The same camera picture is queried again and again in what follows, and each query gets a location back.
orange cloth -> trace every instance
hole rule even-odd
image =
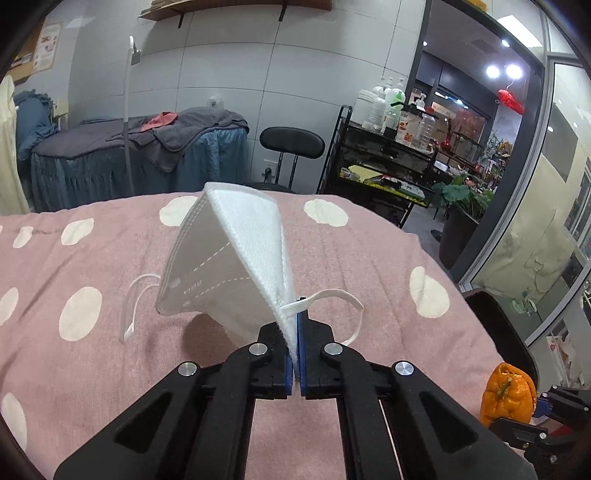
[[[147,132],[148,130],[152,130],[153,128],[163,127],[164,125],[170,125],[174,122],[178,117],[177,113],[174,112],[162,112],[161,114],[155,116],[152,120],[150,120],[147,124],[142,125],[140,132]]]

wooden shelf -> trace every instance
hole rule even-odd
[[[283,5],[283,3],[284,0],[181,0],[157,9],[148,8],[142,11],[139,17],[158,21],[208,8],[234,7],[236,5]],[[287,0],[285,3],[294,7],[332,9],[331,0]]]

shelf bracket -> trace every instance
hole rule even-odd
[[[181,25],[183,25],[183,19],[184,19],[184,12],[181,12],[180,10],[176,10],[174,8],[171,8],[171,10],[173,12],[178,13],[181,17],[178,19],[178,27],[177,28],[181,28]]]
[[[287,10],[287,0],[283,0],[283,7],[281,8],[281,15],[279,15],[280,22],[283,22],[283,17],[285,16],[285,10]]]

stool leg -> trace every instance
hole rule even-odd
[[[279,183],[279,174],[281,173],[281,162],[283,161],[283,152],[279,154],[279,160],[277,161],[277,171],[275,172],[275,185]]]
[[[294,157],[294,164],[291,167],[291,177],[290,177],[290,185],[289,185],[289,189],[291,190],[291,184],[294,183],[294,175],[296,174],[296,165],[297,165],[297,159],[298,159],[299,155],[296,155]]]

glass partition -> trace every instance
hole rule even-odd
[[[541,154],[515,216],[472,280],[499,301],[526,340],[591,256],[591,80],[551,65],[551,113]]]
[[[591,285],[531,345],[540,373],[539,391],[552,385],[591,388]]]

